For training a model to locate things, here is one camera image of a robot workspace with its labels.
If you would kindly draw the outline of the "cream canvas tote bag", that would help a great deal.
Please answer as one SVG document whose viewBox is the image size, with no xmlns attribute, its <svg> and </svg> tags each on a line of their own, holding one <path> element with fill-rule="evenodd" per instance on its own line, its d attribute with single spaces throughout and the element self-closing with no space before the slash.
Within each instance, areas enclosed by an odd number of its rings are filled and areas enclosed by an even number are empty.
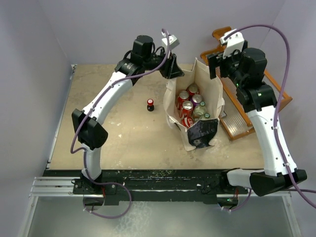
<svg viewBox="0 0 316 237">
<path fill-rule="evenodd" d="M 166 92 L 163 97 L 163 108 L 166 121 L 170 128 L 177 128 L 186 151 L 211 146 L 212 139 L 217 133 L 219 116 L 223 111 L 225 101 L 223 99 L 223 85 L 218 77 L 211 79 L 207 65 L 195 60 L 192 69 L 183 70 L 185 75 L 171 79 L 166 84 Z M 196 84 L 210 118 L 199 120 L 193 126 L 187 128 L 182 124 L 180 112 L 176 108 L 176 99 L 180 91 L 187 89 L 191 84 Z"/>
</svg>

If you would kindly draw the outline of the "red cola can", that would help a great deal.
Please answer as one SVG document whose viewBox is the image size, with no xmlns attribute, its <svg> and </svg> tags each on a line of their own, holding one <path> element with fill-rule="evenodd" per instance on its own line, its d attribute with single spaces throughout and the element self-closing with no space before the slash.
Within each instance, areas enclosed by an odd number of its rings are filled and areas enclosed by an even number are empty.
<svg viewBox="0 0 316 237">
<path fill-rule="evenodd" d="M 180 91 L 178 94 L 177 100 L 176 100 L 177 109 L 181 110 L 183 102 L 188 101 L 189 98 L 190 98 L 190 95 L 189 95 L 188 91 L 186 91 L 186 90 Z"/>
</svg>

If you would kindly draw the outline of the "purple soda can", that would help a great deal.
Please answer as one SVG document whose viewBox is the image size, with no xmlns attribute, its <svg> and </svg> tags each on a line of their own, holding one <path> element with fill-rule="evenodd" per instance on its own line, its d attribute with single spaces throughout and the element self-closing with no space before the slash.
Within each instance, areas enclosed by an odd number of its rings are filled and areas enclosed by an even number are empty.
<svg viewBox="0 0 316 237">
<path fill-rule="evenodd" d="M 194 94 L 192 97 L 191 97 L 191 102 L 193 104 L 193 106 L 197 106 L 198 104 L 200 104 L 201 102 L 203 101 L 203 98 L 201 95 L 199 94 Z"/>
</svg>

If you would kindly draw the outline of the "clear green-capped glass bottle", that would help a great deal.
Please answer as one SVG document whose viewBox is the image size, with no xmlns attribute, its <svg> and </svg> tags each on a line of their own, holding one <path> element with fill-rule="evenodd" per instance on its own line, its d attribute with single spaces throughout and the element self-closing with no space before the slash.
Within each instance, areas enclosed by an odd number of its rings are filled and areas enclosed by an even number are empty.
<svg viewBox="0 0 316 237">
<path fill-rule="evenodd" d="M 205 102 L 201 101 L 195 108 L 192 114 L 194 119 L 198 119 L 203 116 L 207 112 L 207 108 L 205 106 Z"/>
</svg>

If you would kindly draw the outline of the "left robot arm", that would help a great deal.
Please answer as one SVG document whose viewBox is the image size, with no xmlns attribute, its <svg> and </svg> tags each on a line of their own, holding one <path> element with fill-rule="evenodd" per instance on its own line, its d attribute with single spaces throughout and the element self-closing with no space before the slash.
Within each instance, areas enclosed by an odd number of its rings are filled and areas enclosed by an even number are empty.
<svg viewBox="0 0 316 237">
<path fill-rule="evenodd" d="M 131 89 L 138 79 L 159 71 L 165 79 L 184 76 L 179 68 L 177 57 L 172 50 L 179 45 L 179 40 L 168 33 L 163 33 L 161 46 L 156 48 L 153 38 L 139 35 L 131 50 L 118 62 L 109 81 L 98 95 L 82 110 L 72 112 L 75 130 L 74 141 L 81 143 L 83 150 L 82 174 L 86 179 L 84 188 L 91 194 L 101 190 L 101 148 L 108 138 L 103 123 L 119 98 Z"/>
</svg>

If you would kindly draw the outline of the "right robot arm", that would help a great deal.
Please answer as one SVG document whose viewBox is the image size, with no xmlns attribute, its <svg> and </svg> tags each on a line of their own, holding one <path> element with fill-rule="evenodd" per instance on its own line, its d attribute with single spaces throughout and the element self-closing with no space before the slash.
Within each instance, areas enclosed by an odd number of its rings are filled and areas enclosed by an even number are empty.
<svg viewBox="0 0 316 237">
<path fill-rule="evenodd" d="M 262 197 L 286 190 L 307 179 L 307 173 L 298 169 L 287 148 L 278 120 L 277 99 L 274 90 L 263 82 L 267 59 L 265 53 L 256 48 L 243 51 L 235 49 L 228 57 L 221 53 L 207 55 L 210 78 L 216 69 L 224 78 L 236 86 L 237 99 L 249 117 L 264 158 L 263 170 L 227 171 L 220 180 L 220 189 L 231 193 L 242 186 Z"/>
</svg>

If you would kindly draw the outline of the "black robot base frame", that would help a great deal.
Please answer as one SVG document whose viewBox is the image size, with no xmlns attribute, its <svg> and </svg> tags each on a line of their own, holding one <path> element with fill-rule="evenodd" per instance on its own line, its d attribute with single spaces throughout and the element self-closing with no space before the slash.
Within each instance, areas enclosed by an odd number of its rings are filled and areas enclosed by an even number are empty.
<svg viewBox="0 0 316 237">
<path fill-rule="evenodd" d="M 103 170 L 97 186 L 79 170 L 46 170 L 44 177 L 68 178 L 75 195 L 104 198 L 105 205 L 120 201 L 202 202 L 217 204 L 224 198 L 236 204 L 236 195 L 248 190 L 229 185 L 222 169 Z"/>
</svg>

